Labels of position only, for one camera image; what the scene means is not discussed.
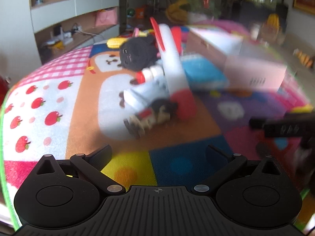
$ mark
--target pink gingham pattern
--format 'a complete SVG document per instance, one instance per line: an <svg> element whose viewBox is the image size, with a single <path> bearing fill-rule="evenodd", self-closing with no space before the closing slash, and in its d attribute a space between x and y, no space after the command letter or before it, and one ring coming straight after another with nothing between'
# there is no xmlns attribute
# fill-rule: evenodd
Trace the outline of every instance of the pink gingham pattern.
<svg viewBox="0 0 315 236"><path fill-rule="evenodd" d="M83 75L91 49L92 46L73 50L48 62L22 79L18 87L42 80Z"/></svg>

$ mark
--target cardboard box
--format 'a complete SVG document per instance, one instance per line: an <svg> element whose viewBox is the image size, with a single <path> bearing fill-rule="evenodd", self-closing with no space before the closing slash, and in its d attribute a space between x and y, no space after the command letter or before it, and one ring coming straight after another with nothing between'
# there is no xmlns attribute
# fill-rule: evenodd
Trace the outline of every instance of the cardboard box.
<svg viewBox="0 0 315 236"><path fill-rule="evenodd" d="M287 66L265 48L222 31L190 29L186 52L196 52L229 79L228 89L277 91Z"/></svg>

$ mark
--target ribbed black plate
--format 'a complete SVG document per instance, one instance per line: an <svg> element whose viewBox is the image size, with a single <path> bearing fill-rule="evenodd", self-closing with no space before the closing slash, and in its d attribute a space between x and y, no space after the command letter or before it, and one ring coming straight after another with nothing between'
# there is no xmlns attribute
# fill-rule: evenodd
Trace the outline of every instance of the ribbed black plate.
<svg viewBox="0 0 315 236"><path fill-rule="evenodd" d="M23 226L16 236L301 236L291 225L273 230L242 227L226 219L206 196L186 187L132 186L108 197L100 211L82 224L59 230Z"/></svg>

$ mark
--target plush toy head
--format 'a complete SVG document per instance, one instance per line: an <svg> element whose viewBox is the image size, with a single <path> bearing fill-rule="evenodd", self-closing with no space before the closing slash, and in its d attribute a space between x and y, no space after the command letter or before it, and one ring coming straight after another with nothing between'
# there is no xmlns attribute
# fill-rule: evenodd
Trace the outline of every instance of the plush toy head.
<svg viewBox="0 0 315 236"><path fill-rule="evenodd" d="M134 37L125 42L119 51L122 67L139 72L145 67L154 65L157 61L158 49L155 47L155 38Z"/></svg>

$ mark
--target yellow square patch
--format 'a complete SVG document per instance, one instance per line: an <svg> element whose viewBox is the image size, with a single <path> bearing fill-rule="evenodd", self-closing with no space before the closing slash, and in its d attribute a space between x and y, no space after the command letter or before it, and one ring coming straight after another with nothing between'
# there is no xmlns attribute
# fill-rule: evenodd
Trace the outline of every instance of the yellow square patch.
<svg viewBox="0 0 315 236"><path fill-rule="evenodd" d="M126 190L130 185L157 185L148 151L116 154L102 173Z"/></svg>

